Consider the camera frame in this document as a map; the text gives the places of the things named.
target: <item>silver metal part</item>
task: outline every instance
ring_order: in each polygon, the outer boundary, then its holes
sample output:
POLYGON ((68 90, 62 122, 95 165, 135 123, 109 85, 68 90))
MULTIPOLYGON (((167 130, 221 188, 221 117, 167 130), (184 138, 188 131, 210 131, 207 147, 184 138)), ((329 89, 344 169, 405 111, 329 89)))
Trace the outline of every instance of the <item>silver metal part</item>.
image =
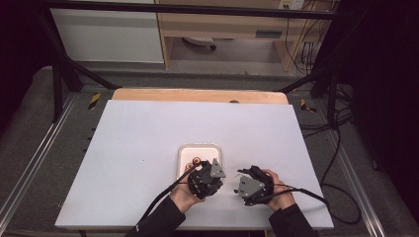
POLYGON ((263 187, 263 183, 257 180, 250 179, 246 176, 242 176, 240 178, 240 184, 238 185, 238 194, 242 198, 246 198, 262 190, 263 187))
MULTIPOLYGON (((321 100, 315 100, 315 104, 323 120, 327 122, 326 109, 324 107, 324 103, 321 100)), ((336 147, 338 140, 337 131, 329 130, 329 135, 333 141, 333 145, 336 147)), ((385 236, 384 230, 381 226, 381 222, 379 221, 376 212, 374 211, 373 205, 371 204, 370 199, 367 196, 367 193, 364 190, 364 187, 361 184, 361 181, 358 178, 358 175, 355 172, 355 169, 352 166, 351 161, 342 144, 340 145, 338 160, 342 168, 342 171, 346 177, 346 180, 348 181, 348 185, 352 191, 352 194, 354 195, 354 198, 360 205, 361 211, 363 213, 363 218, 368 230, 370 231, 370 235, 373 237, 385 236)))
POLYGON ((213 178, 225 178, 225 174, 221 169, 221 166, 216 161, 216 158, 213 158, 212 165, 210 167, 210 176, 213 178))

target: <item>human hand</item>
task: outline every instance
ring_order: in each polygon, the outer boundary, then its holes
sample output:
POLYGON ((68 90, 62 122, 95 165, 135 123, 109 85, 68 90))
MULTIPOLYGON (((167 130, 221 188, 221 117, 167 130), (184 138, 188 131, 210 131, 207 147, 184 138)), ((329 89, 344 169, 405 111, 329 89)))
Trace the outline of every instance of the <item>human hand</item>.
MULTIPOLYGON (((280 178, 278 177, 277 173, 274 173, 269 169, 264 169, 262 171, 265 174, 272 177, 272 180, 274 181, 274 194, 289 189, 287 186, 282 186, 284 182, 280 181, 280 178)), ((285 209, 293 204, 295 204, 295 200, 293 199, 293 193, 287 193, 273 197, 268 202, 267 206, 270 207, 273 211, 277 211, 278 209, 285 209)))
POLYGON ((192 205, 204 201, 204 199, 199 199, 193 195, 189 190, 189 186, 187 184, 189 175, 185 176, 185 178, 180 181, 180 184, 178 184, 169 195, 170 199, 175 202, 176 206, 178 206, 179 210, 184 214, 191 208, 192 205))

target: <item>electrical cord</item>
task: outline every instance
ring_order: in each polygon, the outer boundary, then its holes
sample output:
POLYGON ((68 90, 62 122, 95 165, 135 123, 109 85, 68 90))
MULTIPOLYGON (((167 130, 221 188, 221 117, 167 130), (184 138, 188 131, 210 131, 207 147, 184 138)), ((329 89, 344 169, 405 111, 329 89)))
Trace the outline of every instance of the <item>electrical cord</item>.
POLYGON ((301 10, 304 10, 306 7, 308 7, 308 5, 310 5, 310 3, 312 2, 312 1, 316 1, 316 0, 310 0, 310 1, 308 1, 307 2, 307 4, 305 4, 305 6, 303 6, 302 8, 301 8, 301 10))
POLYGON ((165 197, 169 192, 171 192, 187 175, 189 175, 192 171, 195 170, 198 166, 201 165, 201 162, 195 164, 191 169, 189 169, 187 172, 185 172, 179 179, 177 179, 171 186, 169 186, 166 190, 164 190, 160 195, 158 195, 154 201, 151 203, 151 205, 148 207, 148 209, 145 211, 145 213, 142 215, 141 219, 139 221, 142 221, 145 219, 151 212, 151 210, 154 208, 154 205, 157 204, 163 197, 165 197))
MULTIPOLYGON (((341 133, 340 133, 340 130, 339 130, 339 126, 353 119, 352 113, 349 113, 349 114, 340 116, 341 113, 344 112, 344 111, 346 111, 346 110, 349 110, 349 108, 347 107, 347 108, 344 108, 344 109, 338 111, 338 113, 335 116, 335 121, 336 121, 335 123, 337 124, 336 125, 336 132, 337 132, 337 135, 338 135, 338 140, 337 140, 337 144, 336 144, 336 150, 335 150, 335 152, 333 154, 333 157, 330 160, 330 162, 329 162, 329 164, 328 164, 328 166, 327 166, 327 168, 326 168, 326 170, 325 170, 325 172, 324 172, 324 174, 323 174, 323 176, 322 176, 322 178, 320 180, 319 185, 320 185, 320 188, 322 188, 322 189, 324 189, 324 188, 331 188, 331 189, 335 189, 335 190, 341 192, 342 194, 344 194, 345 196, 347 196, 354 203, 354 205, 355 205, 355 207, 357 209, 357 213, 358 213, 355 220, 344 220, 343 218, 341 218, 341 217, 337 216, 336 214, 334 214, 332 212, 331 208, 329 208, 330 215, 334 219, 336 219, 336 220, 338 220, 338 221, 340 221, 342 223, 345 223, 345 224, 353 225, 353 224, 357 224, 362 219, 362 212, 361 212, 361 208, 360 208, 358 202, 354 199, 354 197, 352 197, 351 194, 349 194, 345 190, 343 190, 343 189, 341 189, 341 188, 339 188, 337 186, 334 186, 334 185, 325 183, 326 176, 329 173, 329 171, 330 171, 331 167, 333 166, 333 164, 335 163, 335 160, 336 160, 337 155, 339 153, 339 149, 341 147, 341 133)), ((315 132, 313 132, 313 133, 305 134, 304 135, 304 138, 307 138, 307 137, 309 137, 309 136, 311 136, 313 134, 316 134, 316 133, 321 132, 323 130, 332 128, 332 126, 331 126, 330 123, 326 123, 326 124, 321 124, 321 125, 301 125, 300 128, 301 128, 301 130, 315 130, 315 132)))
POLYGON ((298 72, 299 72, 299 73, 301 73, 301 74, 304 74, 304 72, 303 72, 303 71, 301 71, 301 70, 303 70, 303 68, 300 68, 300 67, 296 64, 296 62, 295 62, 295 60, 293 60, 293 56, 291 55, 290 50, 289 50, 289 48, 288 48, 288 34, 289 34, 289 28, 290 28, 290 18, 287 18, 287 29, 286 29, 286 50, 287 50, 287 53, 288 53, 288 55, 289 55, 289 57, 290 57, 291 61, 293 62, 293 65, 295 66, 296 71, 298 71, 298 72))
POLYGON ((289 187, 290 189, 289 190, 284 190, 284 191, 281 191, 281 192, 278 192, 278 193, 274 193, 274 194, 266 196, 266 197, 260 197, 260 198, 254 199, 254 201, 252 201, 252 202, 254 202, 254 203, 264 203, 264 201, 269 200, 271 198, 274 198, 276 196, 284 195, 284 194, 291 193, 291 192, 301 192, 301 193, 303 193, 305 195, 308 195, 312 198, 316 198, 316 199, 320 200, 321 202, 323 202, 327 206, 327 209, 330 208, 329 201, 327 199, 319 196, 319 195, 316 195, 316 194, 314 194, 314 193, 312 193, 308 190, 305 190, 305 189, 297 189, 297 188, 294 188, 294 187, 291 187, 291 186, 287 186, 287 187, 289 187))

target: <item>black pole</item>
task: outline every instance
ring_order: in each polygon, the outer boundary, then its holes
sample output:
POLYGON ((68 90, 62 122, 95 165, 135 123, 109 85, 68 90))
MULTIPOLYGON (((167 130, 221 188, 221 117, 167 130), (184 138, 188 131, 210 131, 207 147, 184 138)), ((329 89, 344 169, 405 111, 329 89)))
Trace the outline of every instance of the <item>black pole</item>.
POLYGON ((311 74, 306 75, 305 77, 297 80, 296 82, 290 84, 289 86, 284 87, 283 89, 276 90, 274 92, 282 92, 284 94, 291 92, 292 90, 304 85, 309 81, 316 81, 318 78, 323 75, 325 72, 324 69, 319 68, 318 70, 313 71, 311 74))
POLYGON ((89 77, 90 79, 92 79, 93 81, 101 84, 102 86, 111 89, 111 90, 116 90, 121 88, 122 86, 116 86, 114 84, 112 84, 111 82, 103 79, 102 77, 96 75, 95 73, 91 72, 90 70, 88 70, 87 68, 81 66, 80 64, 78 64, 77 62, 75 62, 73 59, 71 59, 70 57, 67 56, 67 62, 74 68, 76 69, 78 72, 84 74, 85 76, 89 77))
POLYGON ((56 62, 59 64, 60 76, 65 80, 70 91, 80 91, 83 88, 83 84, 81 83, 78 75, 67 66, 67 53, 65 52, 65 48, 60 43, 59 38, 57 37, 48 20, 46 19, 44 10, 45 8, 33 7, 32 13, 34 14, 35 19, 37 19, 38 23, 42 27, 51 47, 53 48, 54 57, 56 59, 56 62))
POLYGON ((117 12, 150 12, 150 13, 178 13, 200 15, 226 15, 269 17, 289 19, 319 19, 319 20, 345 20, 351 14, 334 12, 312 12, 299 10, 262 9, 262 8, 238 8, 238 7, 214 7, 197 5, 172 5, 172 4, 143 4, 143 3, 115 3, 115 2, 92 2, 92 1, 68 1, 68 0, 38 0, 47 8, 76 9, 94 11, 117 11, 117 12))

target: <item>sleeve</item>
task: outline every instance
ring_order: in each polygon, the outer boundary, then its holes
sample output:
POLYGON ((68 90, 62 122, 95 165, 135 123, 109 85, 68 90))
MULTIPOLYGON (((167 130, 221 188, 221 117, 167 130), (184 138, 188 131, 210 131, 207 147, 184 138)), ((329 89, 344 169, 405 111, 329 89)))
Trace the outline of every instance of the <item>sleeve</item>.
POLYGON ((315 236, 297 204, 275 211, 269 218, 269 222, 278 237, 315 236))
POLYGON ((144 220, 138 222, 125 237, 167 237, 185 220, 176 204, 165 198, 144 220))

